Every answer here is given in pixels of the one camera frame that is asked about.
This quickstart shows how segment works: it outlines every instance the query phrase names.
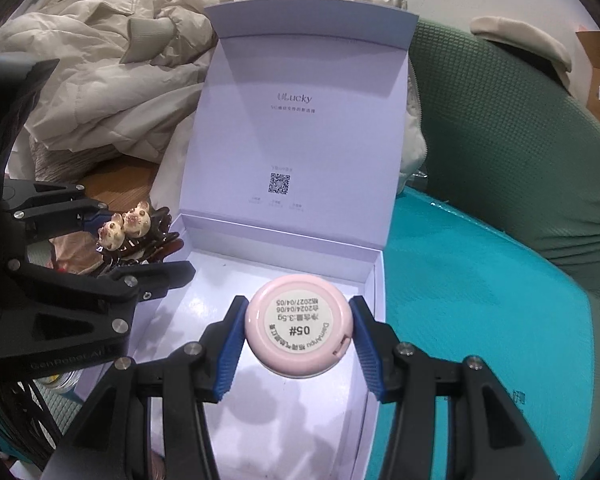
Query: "green chair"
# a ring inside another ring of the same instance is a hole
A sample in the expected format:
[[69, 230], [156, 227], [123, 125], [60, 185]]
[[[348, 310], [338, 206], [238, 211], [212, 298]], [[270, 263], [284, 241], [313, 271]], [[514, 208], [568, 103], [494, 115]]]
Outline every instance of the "green chair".
[[600, 434], [600, 124], [545, 74], [469, 33], [421, 20], [410, 57], [427, 193], [532, 248], [587, 292], [598, 378], [590, 434]]

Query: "teal fabric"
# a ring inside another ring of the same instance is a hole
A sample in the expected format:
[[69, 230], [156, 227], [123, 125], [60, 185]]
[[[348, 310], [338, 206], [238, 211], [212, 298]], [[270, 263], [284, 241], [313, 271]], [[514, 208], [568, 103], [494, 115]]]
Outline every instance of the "teal fabric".
[[[384, 250], [386, 318], [429, 355], [481, 355], [517, 400], [561, 480], [574, 478], [593, 398], [587, 295], [522, 244], [407, 189]], [[445, 477], [446, 405], [436, 413], [435, 480]], [[393, 408], [382, 406], [366, 478], [376, 480]]]

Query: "blue gripper pad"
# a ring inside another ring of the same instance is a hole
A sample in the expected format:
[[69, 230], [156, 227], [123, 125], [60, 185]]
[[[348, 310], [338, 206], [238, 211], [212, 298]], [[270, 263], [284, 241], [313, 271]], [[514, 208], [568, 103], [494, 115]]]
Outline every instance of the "blue gripper pad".
[[212, 387], [217, 400], [222, 399], [234, 382], [235, 369], [244, 345], [244, 315], [248, 304], [247, 298], [236, 296], [224, 319], [209, 325], [200, 338], [202, 345], [207, 348], [208, 358], [217, 356]]
[[371, 313], [366, 304], [360, 308], [358, 306], [359, 301], [355, 296], [349, 300], [353, 315], [353, 343], [356, 347], [362, 373], [365, 376], [366, 387], [376, 396], [376, 399], [382, 401], [385, 394], [384, 381], [382, 380], [382, 359], [378, 355], [378, 350], [365, 323], [365, 317], [371, 316]]

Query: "pig figurine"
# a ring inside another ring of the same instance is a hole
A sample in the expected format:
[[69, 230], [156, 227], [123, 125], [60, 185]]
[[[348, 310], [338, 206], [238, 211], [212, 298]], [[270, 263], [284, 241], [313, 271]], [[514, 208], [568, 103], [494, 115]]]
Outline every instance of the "pig figurine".
[[124, 213], [125, 234], [129, 238], [142, 238], [151, 228], [150, 206], [147, 202], [140, 202], [131, 211]]
[[115, 213], [109, 222], [98, 229], [98, 245], [107, 251], [117, 251], [125, 242], [124, 226], [122, 215]]

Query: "pink round container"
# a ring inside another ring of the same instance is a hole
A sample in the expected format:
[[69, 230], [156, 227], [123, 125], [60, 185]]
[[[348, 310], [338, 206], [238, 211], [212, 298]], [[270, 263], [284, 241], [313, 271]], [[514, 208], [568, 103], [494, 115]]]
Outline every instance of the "pink round container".
[[331, 283], [290, 274], [263, 285], [245, 314], [247, 342], [269, 370], [291, 378], [319, 375], [345, 354], [353, 332], [349, 303]]

